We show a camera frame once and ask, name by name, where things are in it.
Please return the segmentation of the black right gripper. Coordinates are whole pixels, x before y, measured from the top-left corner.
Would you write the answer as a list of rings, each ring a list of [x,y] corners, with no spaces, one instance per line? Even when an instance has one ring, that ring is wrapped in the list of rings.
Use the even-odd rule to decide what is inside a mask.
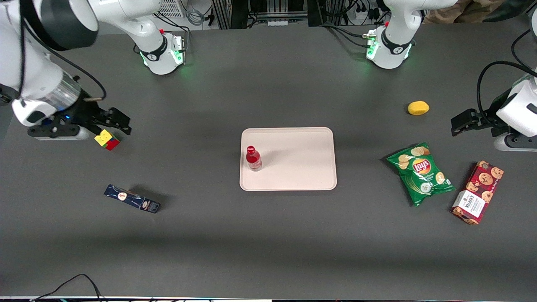
[[[125,135],[132,133],[128,115],[117,108],[110,108],[107,118],[106,111],[99,107],[98,102],[87,101],[86,96],[80,96],[73,105],[63,110],[62,118],[66,122],[94,131],[94,135],[100,135],[103,128],[120,130]]]

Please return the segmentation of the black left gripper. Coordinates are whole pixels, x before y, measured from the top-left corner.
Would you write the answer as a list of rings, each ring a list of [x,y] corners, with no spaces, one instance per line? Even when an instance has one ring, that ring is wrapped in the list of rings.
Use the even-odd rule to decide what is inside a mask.
[[[483,109],[481,93],[476,92],[476,109],[466,109],[462,113],[451,118],[451,136],[458,136],[470,130],[483,130],[491,128],[493,137],[502,134],[510,135],[514,133],[511,126],[508,126],[503,119],[499,118],[497,112],[508,103],[510,90],[504,91],[491,103],[489,109]]]

